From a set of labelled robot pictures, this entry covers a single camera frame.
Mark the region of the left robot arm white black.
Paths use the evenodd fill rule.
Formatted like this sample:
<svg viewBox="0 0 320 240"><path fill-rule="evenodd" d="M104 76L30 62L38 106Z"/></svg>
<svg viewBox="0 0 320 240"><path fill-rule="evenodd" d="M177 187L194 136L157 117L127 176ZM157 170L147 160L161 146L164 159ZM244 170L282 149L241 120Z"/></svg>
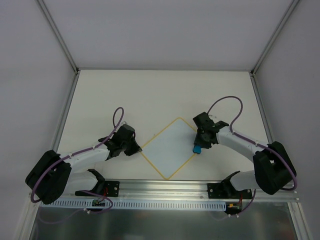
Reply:
<svg viewBox="0 0 320 240"><path fill-rule="evenodd" d="M121 153L132 156L142 149L135 140L135 129L122 125L111 137L100 138L97 145L69 155L54 150L46 151L25 179L32 195L45 205L63 194L77 196L111 193L105 178L91 165L118 157Z"/></svg>

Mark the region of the blue bone-shaped eraser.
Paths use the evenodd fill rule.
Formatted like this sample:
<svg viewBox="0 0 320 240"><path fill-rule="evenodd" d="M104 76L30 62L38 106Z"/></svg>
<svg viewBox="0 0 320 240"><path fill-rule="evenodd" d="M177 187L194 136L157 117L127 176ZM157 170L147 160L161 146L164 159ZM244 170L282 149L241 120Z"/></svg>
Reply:
<svg viewBox="0 0 320 240"><path fill-rule="evenodd" d="M193 153L199 155L202 152L202 148L200 146L198 146L198 145L194 145L192 151L193 151Z"/></svg>

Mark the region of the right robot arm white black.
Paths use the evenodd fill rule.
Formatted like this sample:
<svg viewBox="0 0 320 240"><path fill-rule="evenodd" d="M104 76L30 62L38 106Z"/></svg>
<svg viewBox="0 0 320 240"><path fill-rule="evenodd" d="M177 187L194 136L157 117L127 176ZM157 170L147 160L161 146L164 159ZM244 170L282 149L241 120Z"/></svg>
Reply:
<svg viewBox="0 0 320 240"><path fill-rule="evenodd" d="M259 143L232 131L224 121L214 122L210 118L193 121L197 127L194 153L200 154L202 149L210 149L212 145L222 145L253 163L253 170L234 172L221 182L228 198L235 198L246 189L261 189L269 195L279 190L297 189L297 173L281 143Z"/></svg>

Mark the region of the yellow-framed small whiteboard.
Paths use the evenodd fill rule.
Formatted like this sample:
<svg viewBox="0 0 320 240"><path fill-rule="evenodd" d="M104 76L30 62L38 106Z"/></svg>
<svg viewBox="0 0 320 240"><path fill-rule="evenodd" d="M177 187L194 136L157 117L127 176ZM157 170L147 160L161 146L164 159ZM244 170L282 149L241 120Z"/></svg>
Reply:
<svg viewBox="0 0 320 240"><path fill-rule="evenodd" d="M195 136L196 130L178 117L142 146L141 155L169 180L195 156Z"/></svg>

